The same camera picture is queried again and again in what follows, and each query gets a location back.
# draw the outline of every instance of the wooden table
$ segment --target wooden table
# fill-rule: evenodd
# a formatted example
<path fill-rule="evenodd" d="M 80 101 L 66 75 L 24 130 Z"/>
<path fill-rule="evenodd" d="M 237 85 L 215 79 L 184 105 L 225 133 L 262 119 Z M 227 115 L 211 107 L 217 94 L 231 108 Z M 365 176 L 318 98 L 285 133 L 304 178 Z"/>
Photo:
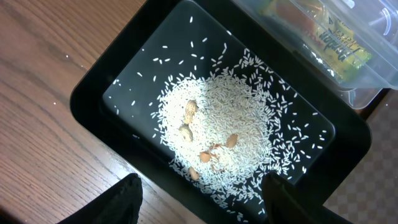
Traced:
<path fill-rule="evenodd" d="M 0 213 L 56 223 L 135 170 L 81 127 L 73 87 L 144 0 L 0 0 Z M 203 223 L 142 178 L 139 223 Z"/>

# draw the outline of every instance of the clear plastic container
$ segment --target clear plastic container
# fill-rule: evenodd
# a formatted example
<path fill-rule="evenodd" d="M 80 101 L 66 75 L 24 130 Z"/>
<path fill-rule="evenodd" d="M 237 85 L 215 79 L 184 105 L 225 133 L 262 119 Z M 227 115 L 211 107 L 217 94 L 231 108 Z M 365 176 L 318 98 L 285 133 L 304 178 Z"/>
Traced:
<path fill-rule="evenodd" d="M 234 1 L 321 70 L 331 89 L 350 92 L 351 107 L 365 107 L 381 88 L 398 89 L 398 1 Z M 362 103 L 353 105 L 352 96 Z"/>

